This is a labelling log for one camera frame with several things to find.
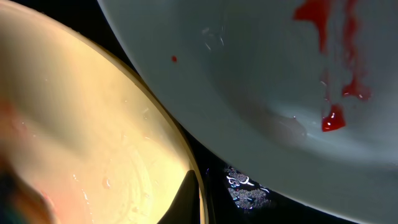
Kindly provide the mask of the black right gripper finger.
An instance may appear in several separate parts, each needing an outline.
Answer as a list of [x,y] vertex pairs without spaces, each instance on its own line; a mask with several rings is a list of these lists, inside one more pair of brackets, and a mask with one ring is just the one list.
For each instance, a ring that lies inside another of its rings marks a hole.
[[186,173],[178,192],[158,224],[199,224],[200,196],[197,177],[193,170]]

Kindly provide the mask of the yellow plate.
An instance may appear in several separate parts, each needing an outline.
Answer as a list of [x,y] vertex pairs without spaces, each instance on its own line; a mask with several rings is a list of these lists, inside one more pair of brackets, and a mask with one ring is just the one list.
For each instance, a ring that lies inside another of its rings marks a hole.
[[142,80],[56,20],[1,2],[1,155],[52,223],[158,223],[194,156]]

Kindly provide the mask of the light green stained plate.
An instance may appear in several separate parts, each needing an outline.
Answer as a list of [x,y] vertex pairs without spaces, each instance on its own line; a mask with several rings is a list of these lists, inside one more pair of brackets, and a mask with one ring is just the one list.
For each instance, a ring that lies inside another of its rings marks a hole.
[[397,222],[396,1],[100,1],[198,141],[262,185]]

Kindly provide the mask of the green yellow sponge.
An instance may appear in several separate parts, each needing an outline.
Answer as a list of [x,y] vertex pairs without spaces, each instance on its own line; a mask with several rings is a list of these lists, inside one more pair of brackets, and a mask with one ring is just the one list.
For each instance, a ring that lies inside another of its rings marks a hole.
[[1,224],[27,224],[23,214],[12,202],[17,193],[15,180],[11,174],[1,172]]

